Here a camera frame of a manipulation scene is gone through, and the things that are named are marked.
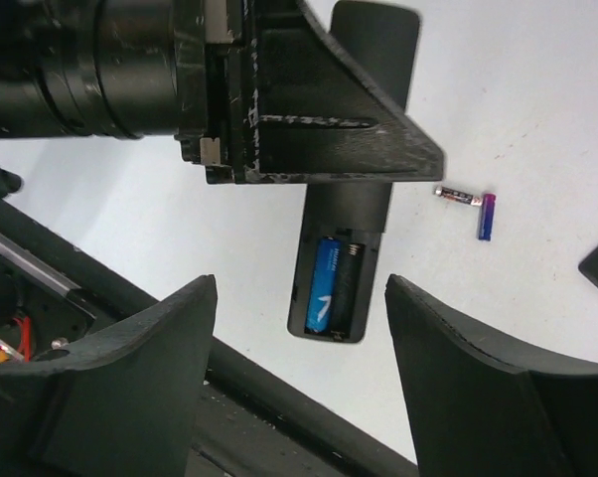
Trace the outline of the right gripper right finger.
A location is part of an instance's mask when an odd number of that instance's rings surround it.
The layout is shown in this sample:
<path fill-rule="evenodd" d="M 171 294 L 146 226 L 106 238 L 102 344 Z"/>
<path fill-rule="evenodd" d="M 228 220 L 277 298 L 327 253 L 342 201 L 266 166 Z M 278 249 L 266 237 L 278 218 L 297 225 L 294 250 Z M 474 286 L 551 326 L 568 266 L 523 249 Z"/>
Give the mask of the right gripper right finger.
<path fill-rule="evenodd" d="M 598 363 L 529 344 L 393 275 L 387 318 L 423 476 L 598 476 Z"/>

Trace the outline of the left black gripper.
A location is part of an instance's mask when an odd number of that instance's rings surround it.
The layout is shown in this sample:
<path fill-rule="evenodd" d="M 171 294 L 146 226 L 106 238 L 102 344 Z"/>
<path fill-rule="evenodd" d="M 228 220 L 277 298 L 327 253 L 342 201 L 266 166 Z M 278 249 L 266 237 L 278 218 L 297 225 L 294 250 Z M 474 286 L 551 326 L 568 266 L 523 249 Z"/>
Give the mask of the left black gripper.
<path fill-rule="evenodd" d="M 378 83 L 411 77 L 421 19 L 404 7 L 340 1 L 343 46 L 304 1 L 174 1 L 183 160 L 211 184 L 427 182 L 440 146 Z"/>

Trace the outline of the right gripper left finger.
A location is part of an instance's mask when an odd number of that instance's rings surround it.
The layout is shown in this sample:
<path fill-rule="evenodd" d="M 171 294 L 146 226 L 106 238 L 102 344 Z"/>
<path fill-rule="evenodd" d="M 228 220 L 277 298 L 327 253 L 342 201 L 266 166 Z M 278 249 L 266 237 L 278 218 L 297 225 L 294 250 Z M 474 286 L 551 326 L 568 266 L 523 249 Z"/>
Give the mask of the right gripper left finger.
<path fill-rule="evenodd" d="M 30 363 L 0 364 L 0 476 L 181 476 L 216 320 L 201 276 Z"/>

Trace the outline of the black remote control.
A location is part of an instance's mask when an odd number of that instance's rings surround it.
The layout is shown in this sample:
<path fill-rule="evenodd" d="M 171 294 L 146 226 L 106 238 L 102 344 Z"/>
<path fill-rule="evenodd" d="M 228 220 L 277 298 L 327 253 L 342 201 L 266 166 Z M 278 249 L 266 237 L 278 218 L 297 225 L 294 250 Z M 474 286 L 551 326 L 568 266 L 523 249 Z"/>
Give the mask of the black remote control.
<path fill-rule="evenodd" d="M 407 108 L 420 18 L 405 7 L 340 1 L 331 35 L 401 110 Z M 389 183 L 311 184 L 306 189 L 287 329 L 298 338 L 356 344 L 365 336 L 380 243 L 392 186 Z M 305 328 L 317 246 L 341 242 L 328 328 Z"/>

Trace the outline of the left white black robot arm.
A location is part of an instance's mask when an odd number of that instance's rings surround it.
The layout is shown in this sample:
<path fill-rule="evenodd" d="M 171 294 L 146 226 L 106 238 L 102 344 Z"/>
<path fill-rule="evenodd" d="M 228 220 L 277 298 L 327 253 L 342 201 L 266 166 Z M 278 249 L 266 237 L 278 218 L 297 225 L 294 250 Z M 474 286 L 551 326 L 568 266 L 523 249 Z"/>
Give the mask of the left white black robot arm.
<path fill-rule="evenodd" d="M 211 184 L 444 172 L 303 1 L 0 1 L 0 139 L 149 135 Z"/>

